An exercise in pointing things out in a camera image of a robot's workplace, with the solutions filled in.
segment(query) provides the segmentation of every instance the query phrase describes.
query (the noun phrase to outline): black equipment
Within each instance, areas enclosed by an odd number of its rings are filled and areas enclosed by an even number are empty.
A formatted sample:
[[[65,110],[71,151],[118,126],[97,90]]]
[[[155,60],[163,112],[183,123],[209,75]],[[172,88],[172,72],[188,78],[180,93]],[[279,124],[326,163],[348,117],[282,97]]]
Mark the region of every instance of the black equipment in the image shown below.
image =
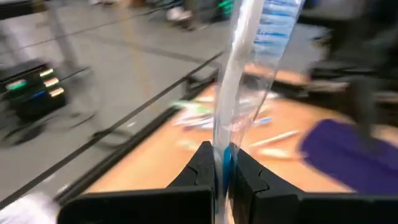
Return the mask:
[[[395,223],[396,196],[306,193],[243,150],[230,185],[236,224]],[[86,194],[66,204],[58,224],[214,223],[213,147],[203,142],[166,188]]]
[[[1,71],[0,88],[8,109],[24,123],[43,118],[67,103],[57,71],[40,60]]]

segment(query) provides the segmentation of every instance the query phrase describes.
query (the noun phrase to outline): purple fabric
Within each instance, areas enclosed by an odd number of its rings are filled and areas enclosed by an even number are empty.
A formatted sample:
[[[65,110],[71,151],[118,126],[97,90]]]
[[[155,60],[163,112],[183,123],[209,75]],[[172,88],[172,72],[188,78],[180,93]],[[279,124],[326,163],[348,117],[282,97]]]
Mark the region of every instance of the purple fabric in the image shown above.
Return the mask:
[[[363,194],[398,194],[398,149],[385,141],[370,153],[350,124],[326,119],[304,139],[305,161]]]

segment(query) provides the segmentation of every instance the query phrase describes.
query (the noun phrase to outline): plastic bag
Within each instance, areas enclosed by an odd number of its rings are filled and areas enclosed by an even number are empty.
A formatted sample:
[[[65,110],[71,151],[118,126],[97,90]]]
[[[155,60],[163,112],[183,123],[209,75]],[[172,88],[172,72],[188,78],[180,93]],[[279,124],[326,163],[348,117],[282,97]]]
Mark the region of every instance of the plastic bag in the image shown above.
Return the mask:
[[[302,5],[303,0],[235,2],[230,45],[216,87],[216,223],[227,221],[227,189],[233,161],[274,81]],[[247,66],[259,66],[267,73],[261,77],[247,76]]]

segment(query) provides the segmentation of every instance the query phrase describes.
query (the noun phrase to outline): concrete floor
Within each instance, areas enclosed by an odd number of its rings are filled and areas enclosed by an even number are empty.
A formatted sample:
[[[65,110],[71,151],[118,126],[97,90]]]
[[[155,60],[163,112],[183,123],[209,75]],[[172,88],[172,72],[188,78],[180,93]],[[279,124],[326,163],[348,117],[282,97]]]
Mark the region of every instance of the concrete floor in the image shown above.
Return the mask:
[[[90,101],[96,104],[88,106],[82,102],[86,95],[80,93],[68,110],[88,114],[98,110],[97,116],[73,129],[60,128],[71,121],[55,121],[33,141],[0,149],[0,200],[84,145],[94,132],[114,124],[227,44],[227,22],[184,32],[165,23],[161,13],[144,16],[146,11],[133,10],[128,13],[128,19],[121,19],[117,10],[88,6],[83,1],[70,1],[58,10],[78,61],[94,71],[88,92]],[[5,23],[12,27],[21,51],[28,57],[44,58],[54,64],[63,60],[42,14],[9,19]],[[312,37],[322,32],[319,27],[297,26],[281,68],[305,73],[308,64],[323,55],[310,43]],[[13,64],[10,52],[4,49],[0,49],[0,60]],[[197,76],[206,77],[214,69],[207,66]],[[181,96],[182,88],[177,87],[120,129],[136,133]],[[42,190],[54,196],[112,151],[94,145],[31,191]]]

